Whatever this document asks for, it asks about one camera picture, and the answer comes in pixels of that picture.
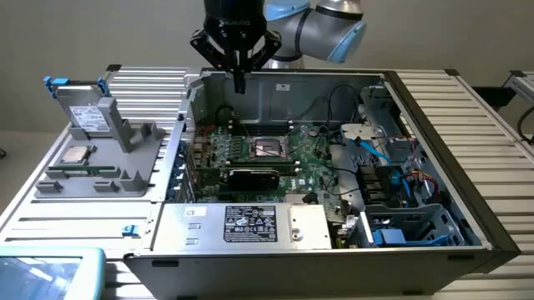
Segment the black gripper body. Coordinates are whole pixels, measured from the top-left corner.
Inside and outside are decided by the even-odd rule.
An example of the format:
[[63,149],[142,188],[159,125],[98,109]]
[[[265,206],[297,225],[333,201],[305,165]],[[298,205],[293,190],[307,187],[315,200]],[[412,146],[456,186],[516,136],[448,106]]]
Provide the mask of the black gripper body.
[[250,51],[266,32],[265,1],[206,0],[203,29],[226,51]]

